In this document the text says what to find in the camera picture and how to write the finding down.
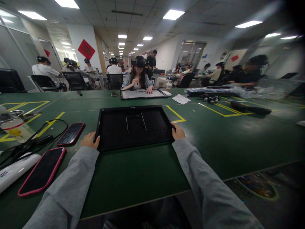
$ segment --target white shirt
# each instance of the white shirt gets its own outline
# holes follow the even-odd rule
[[[111,65],[107,68],[107,74],[122,74],[122,69],[117,65]]]
[[[53,68],[51,68],[48,65],[43,65],[43,64],[36,64],[32,66],[32,71],[33,71],[33,75],[46,75],[49,76],[51,78],[51,80],[54,82],[54,84],[56,85],[56,87],[59,87],[60,84],[57,81],[56,77],[59,76],[59,72],[57,72],[56,70],[54,70]]]

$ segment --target green table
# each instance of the green table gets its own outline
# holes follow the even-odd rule
[[[171,93],[172,97],[178,93],[184,94],[183,89],[172,89]],[[248,105],[273,109],[270,115],[261,117],[232,110],[226,102],[228,98],[222,98],[217,105],[204,103],[197,98],[190,99],[192,101],[185,105],[178,104],[171,98],[122,101],[120,97],[111,97],[110,91],[83,91],[82,97],[73,91],[1,94],[0,104],[5,104],[7,109],[41,111],[40,116],[29,122],[34,130],[47,120],[57,117],[66,120],[68,124],[85,122],[86,127],[78,142],[66,147],[67,153],[57,176],[79,149],[80,140],[96,130],[99,109],[111,107],[163,105],[169,118],[179,122],[189,141],[223,180],[302,159],[305,128],[295,123],[305,119],[304,101],[294,98],[277,101],[249,99],[246,103]],[[60,133],[64,125],[55,122],[49,127],[54,129],[46,129],[44,136]],[[0,134],[0,149],[15,144],[16,141],[10,137]],[[0,228],[22,228],[40,202],[43,192],[24,198],[17,196],[28,174],[29,171],[0,194]],[[170,142],[106,152],[96,162],[81,218],[189,189]]]

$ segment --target red phone case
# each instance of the red phone case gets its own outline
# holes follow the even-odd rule
[[[44,155],[45,155],[48,151],[55,150],[55,149],[61,149],[61,148],[63,148],[64,150],[63,150],[63,152],[61,153],[61,155],[60,155],[60,157],[59,157],[59,159],[58,159],[58,161],[57,161],[57,163],[56,163],[56,165],[55,165],[55,167],[54,167],[54,169],[53,169],[53,171],[52,171],[52,173],[51,173],[51,176],[49,177],[48,182],[46,183],[46,185],[43,186],[43,187],[40,188],[40,189],[36,189],[36,190],[30,191],[30,192],[26,192],[26,193],[22,193],[22,194],[21,194],[20,191],[22,190],[23,186],[24,186],[25,183],[28,181],[29,177],[32,175],[32,173],[34,172],[34,170],[36,169],[37,165],[39,164],[39,162],[41,161],[41,159],[44,157]],[[61,162],[61,159],[63,158],[64,153],[66,152],[66,149],[65,149],[64,147],[59,147],[59,148],[55,148],[55,149],[50,149],[50,150],[46,151],[46,152],[42,155],[42,157],[40,158],[40,160],[37,162],[37,164],[35,165],[35,167],[34,167],[33,170],[31,171],[30,175],[27,177],[27,179],[25,180],[25,182],[22,184],[21,188],[19,189],[19,191],[18,191],[18,196],[24,197],[24,196],[28,196],[28,195],[31,195],[31,194],[40,192],[40,191],[44,190],[44,189],[51,183],[51,181],[52,181],[52,179],[53,179],[53,177],[54,177],[54,175],[55,175],[55,172],[56,172],[56,170],[57,170],[57,168],[58,168],[58,166],[59,166],[59,164],[60,164],[60,162]]]
[[[73,124],[77,124],[77,123],[82,123],[83,125],[82,125],[82,127],[79,129],[79,132],[77,133],[77,135],[76,135],[76,137],[74,138],[74,140],[73,140],[72,142],[70,142],[70,143],[58,144],[58,142],[62,139],[62,137],[63,137],[63,136],[65,135],[65,133],[69,130],[69,128],[70,128]],[[64,132],[64,134],[61,136],[61,138],[57,141],[56,145],[58,145],[58,146],[63,146],[63,145],[71,145],[71,144],[73,144],[73,143],[76,141],[76,139],[79,137],[80,132],[82,132],[84,126],[85,126],[85,123],[84,123],[84,122],[72,123],[72,124],[69,126],[69,128]]]

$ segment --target white wall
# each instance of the white wall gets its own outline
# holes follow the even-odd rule
[[[90,44],[90,46],[95,50],[94,55],[90,59],[90,63],[96,68],[102,69],[98,56],[98,47],[96,44],[97,41],[95,40],[93,26],[67,24],[67,27],[81,68],[83,69],[85,66],[85,57],[78,51],[78,48],[85,39],[85,41],[87,41],[88,44]]]

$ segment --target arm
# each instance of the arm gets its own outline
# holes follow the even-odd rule
[[[23,229],[76,228],[99,155],[100,137],[85,136],[82,147],[68,167],[45,191],[37,209]]]
[[[201,158],[199,151],[185,138],[184,131],[177,124],[172,124],[176,128],[176,131],[172,129],[176,140],[173,147],[202,213],[204,228],[263,228]]]

